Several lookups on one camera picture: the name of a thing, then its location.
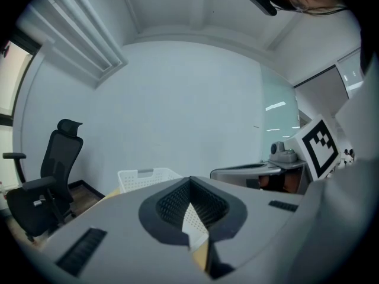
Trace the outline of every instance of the table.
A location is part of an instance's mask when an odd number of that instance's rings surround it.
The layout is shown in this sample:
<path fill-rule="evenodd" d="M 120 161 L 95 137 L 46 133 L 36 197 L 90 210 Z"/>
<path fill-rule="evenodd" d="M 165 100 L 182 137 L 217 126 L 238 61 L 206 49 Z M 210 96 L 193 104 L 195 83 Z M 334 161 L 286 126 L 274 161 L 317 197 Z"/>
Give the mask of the table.
<path fill-rule="evenodd" d="M 102 198 L 98 203 L 101 201 L 104 201 L 106 199 L 109 199 L 113 196 L 117 196 L 120 194 L 120 189 L 116 188 L 114 191 L 109 193 L 107 196 Z M 207 255 L 208 255 L 208 240 L 205 241 L 196 251 L 193 252 L 192 256 L 194 257 L 195 262 L 199 265 L 199 267 L 202 270 L 205 270 L 205 265 L 207 262 Z"/>

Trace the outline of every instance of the chair backrest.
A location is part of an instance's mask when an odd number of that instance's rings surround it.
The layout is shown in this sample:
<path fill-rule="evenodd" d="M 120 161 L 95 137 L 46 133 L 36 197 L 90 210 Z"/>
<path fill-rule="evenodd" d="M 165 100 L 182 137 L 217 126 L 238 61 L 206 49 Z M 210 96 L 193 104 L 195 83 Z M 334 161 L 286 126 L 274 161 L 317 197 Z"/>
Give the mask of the chair backrest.
<path fill-rule="evenodd" d="M 69 202 L 73 199 L 68 188 L 71 168 L 83 146 L 83 139 L 76 134 L 82 123 L 69 119 L 60 120 L 58 129 L 50 136 L 49 144 L 41 167 L 41 178 L 53 176 L 57 185 L 51 188 L 55 195 Z"/>

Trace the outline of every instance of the white plastic basket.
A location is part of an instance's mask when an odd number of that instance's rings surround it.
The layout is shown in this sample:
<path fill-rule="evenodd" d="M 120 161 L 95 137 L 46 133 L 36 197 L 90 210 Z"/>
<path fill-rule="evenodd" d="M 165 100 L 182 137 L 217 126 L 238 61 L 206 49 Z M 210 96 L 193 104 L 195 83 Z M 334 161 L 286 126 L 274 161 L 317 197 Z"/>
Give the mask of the white plastic basket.
<path fill-rule="evenodd" d="M 179 178 L 182 178 L 182 176 L 168 168 L 121 170 L 118 172 L 120 193 L 135 191 L 136 189 Z M 189 236 L 191 251 L 195 251 L 208 239 L 208 231 L 200 221 L 192 204 L 189 205 L 185 212 L 182 232 Z"/>

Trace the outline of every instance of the black office chair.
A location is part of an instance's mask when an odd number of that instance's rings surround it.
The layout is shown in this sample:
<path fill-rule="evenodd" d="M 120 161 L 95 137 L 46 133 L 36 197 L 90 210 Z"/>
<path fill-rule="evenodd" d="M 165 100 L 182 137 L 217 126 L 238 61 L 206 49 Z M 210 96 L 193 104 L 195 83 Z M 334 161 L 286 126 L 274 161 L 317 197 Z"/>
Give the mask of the black office chair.
<path fill-rule="evenodd" d="M 58 130 L 50 136 L 49 145 L 41 167 L 41 179 L 25 182 L 20 159 L 22 153 L 4 153 L 4 159 L 13 159 L 22 188 L 7 193 L 9 210 L 25 230 L 30 241 L 46 230 L 65 223 L 65 217 L 75 214 L 70 210 L 73 198 L 68 188 L 71 168 L 83 146 L 83 139 L 76 134 L 82 123 L 60 120 Z"/>

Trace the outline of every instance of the chair armrest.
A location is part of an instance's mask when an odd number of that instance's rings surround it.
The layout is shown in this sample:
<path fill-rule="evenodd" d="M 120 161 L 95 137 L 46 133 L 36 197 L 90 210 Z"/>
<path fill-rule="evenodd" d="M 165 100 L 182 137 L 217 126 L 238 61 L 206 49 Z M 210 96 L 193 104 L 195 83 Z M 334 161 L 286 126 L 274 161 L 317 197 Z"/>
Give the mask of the chair armrest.
<path fill-rule="evenodd" d="M 43 177 L 41 179 L 25 182 L 23 184 L 23 189 L 25 191 L 33 191 L 36 189 L 47 189 L 52 187 L 56 183 L 56 179 L 53 176 Z"/>
<path fill-rule="evenodd" d="M 3 159 L 13 159 L 13 160 L 18 160 L 18 159 L 24 159 L 26 158 L 26 154 L 22 153 L 3 153 L 2 154 Z"/>

